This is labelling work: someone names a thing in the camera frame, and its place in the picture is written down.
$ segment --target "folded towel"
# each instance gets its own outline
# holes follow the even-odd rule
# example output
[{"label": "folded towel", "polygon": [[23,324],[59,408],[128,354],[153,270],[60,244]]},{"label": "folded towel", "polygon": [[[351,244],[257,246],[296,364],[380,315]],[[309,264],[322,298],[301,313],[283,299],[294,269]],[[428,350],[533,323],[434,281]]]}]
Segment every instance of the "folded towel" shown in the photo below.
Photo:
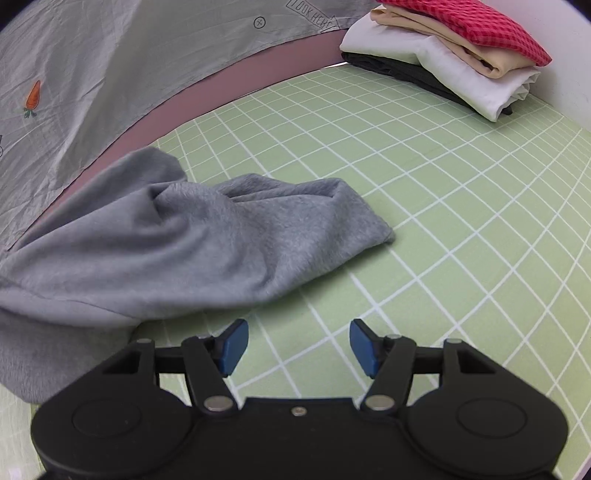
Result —
[{"label": "folded towel", "polygon": [[477,73],[438,37],[373,22],[367,14],[355,22],[340,45],[342,51],[386,57],[422,65],[474,110],[496,122],[503,108],[523,100],[540,72],[535,67],[511,70],[500,79]]},{"label": "folded towel", "polygon": [[[456,102],[459,105],[474,110],[464,100],[459,98],[449,88],[442,84],[435,76],[421,67],[412,63],[406,63],[400,60],[387,59],[385,57],[374,57],[373,55],[364,55],[362,53],[351,53],[344,51],[341,53],[343,60],[355,67],[367,70],[369,72],[387,75],[403,82],[411,82],[428,92],[435,93],[443,98]],[[502,113],[512,115],[513,109],[509,105],[503,108]]]},{"label": "folded towel", "polygon": [[251,174],[208,187],[144,148],[31,228],[0,264],[0,383],[43,402],[143,320],[272,300],[392,239],[343,180]]},{"label": "folded towel", "polygon": [[515,50],[474,45],[439,20],[409,12],[404,8],[384,5],[371,11],[371,19],[380,25],[401,27],[425,35],[438,36],[441,43],[478,73],[488,78],[501,78],[510,70],[535,65],[533,60]]},{"label": "folded towel", "polygon": [[538,67],[552,61],[521,25],[480,0],[381,0],[381,3],[433,17],[474,45],[515,50]]}]

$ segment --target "white folded cloth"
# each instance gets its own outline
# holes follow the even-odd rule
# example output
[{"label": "white folded cloth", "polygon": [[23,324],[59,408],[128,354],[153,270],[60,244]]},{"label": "white folded cloth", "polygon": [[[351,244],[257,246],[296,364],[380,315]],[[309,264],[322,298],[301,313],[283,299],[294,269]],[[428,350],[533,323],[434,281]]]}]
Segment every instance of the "white folded cloth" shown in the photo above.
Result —
[{"label": "white folded cloth", "polygon": [[499,79],[481,75],[434,35],[379,25],[369,14],[355,22],[340,45],[342,51],[386,57],[422,65],[437,80],[483,117],[496,122],[501,110],[524,100],[540,71],[534,67],[511,70]]}]

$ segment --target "white wall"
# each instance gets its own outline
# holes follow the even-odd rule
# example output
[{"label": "white wall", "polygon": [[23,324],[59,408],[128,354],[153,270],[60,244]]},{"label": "white wall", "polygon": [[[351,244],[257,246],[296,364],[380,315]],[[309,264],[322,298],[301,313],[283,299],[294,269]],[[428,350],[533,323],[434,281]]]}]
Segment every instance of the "white wall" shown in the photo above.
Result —
[{"label": "white wall", "polygon": [[550,54],[532,93],[591,130],[591,23],[566,0],[483,0],[520,23]]}]

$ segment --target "black folded cloth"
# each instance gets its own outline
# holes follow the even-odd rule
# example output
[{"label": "black folded cloth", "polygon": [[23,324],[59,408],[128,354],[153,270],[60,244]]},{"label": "black folded cloth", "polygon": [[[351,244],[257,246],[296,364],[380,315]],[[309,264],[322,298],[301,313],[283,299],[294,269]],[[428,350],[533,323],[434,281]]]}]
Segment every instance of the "black folded cloth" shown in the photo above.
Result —
[{"label": "black folded cloth", "polygon": [[[464,100],[458,97],[439,80],[437,80],[435,75],[420,65],[414,65],[412,63],[406,63],[400,60],[387,59],[385,57],[375,57],[373,55],[351,53],[347,51],[342,52],[341,55],[344,61],[354,65],[355,67],[368,70],[369,72],[387,75],[397,80],[402,80],[403,82],[414,83],[415,85],[424,88],[428,92],[435,93],[436,95],[451,100],[452,102],[467,106],[470,110],[474,110]],[[503,108],[501,113],[504,113],[505,115],[511,115],[513,113],[511,105]]]},{"label": "black folded cloth", "polygon": [[0,0],[0,31],[34,0]]}]

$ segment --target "pink border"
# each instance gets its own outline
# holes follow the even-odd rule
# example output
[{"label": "pink border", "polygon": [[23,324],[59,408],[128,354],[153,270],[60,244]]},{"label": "pink border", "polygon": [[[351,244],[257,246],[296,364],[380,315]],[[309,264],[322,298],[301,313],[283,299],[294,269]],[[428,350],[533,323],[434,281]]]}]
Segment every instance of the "pink border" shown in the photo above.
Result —
[{"label": "pink border", "polygon": [[40,218],[118,158],[150,145],[183,123],[248,93],[341,62],[339,45],[344,36],[345,30],[338,30],[277,45],[185,88],[115,140]]}]

